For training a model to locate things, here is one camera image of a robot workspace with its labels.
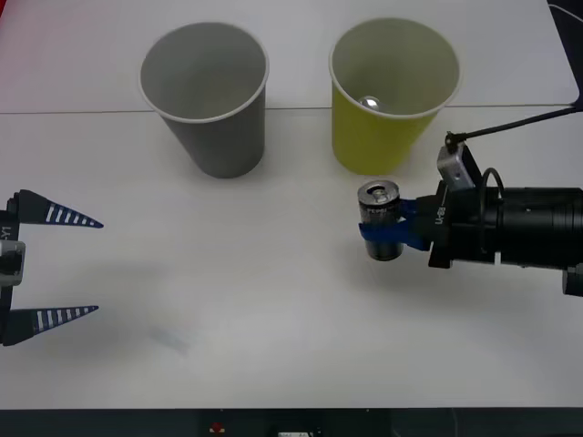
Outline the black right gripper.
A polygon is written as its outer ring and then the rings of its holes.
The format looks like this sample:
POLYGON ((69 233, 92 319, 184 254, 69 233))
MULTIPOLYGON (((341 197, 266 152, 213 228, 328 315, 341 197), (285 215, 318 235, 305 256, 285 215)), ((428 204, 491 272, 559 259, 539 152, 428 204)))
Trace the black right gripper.
POLYGON ((402 220, 394 224, 359 224, 367 247, 378 250, 383 245, 402 244, 430 250, 428 265, 438 269, 450 269, 455 260, 486 261, 478 238, 475 189, 453 192, 441 181, 434 195, 401 198, 399 212, 402 220))

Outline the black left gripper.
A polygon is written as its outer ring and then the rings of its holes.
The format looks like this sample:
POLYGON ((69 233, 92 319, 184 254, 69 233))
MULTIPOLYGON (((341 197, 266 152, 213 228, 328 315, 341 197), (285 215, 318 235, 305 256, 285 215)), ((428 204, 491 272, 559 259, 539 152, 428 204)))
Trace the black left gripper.
POLYGON ((103 228, 98 220, 58 204, 31 190, 22 189, 1 211, 1 345, 14 346, 36 335, 78 320, 99 309, 80 306, 10 310, 13 287, 21 283, 20 222, 81 228, 103 228))

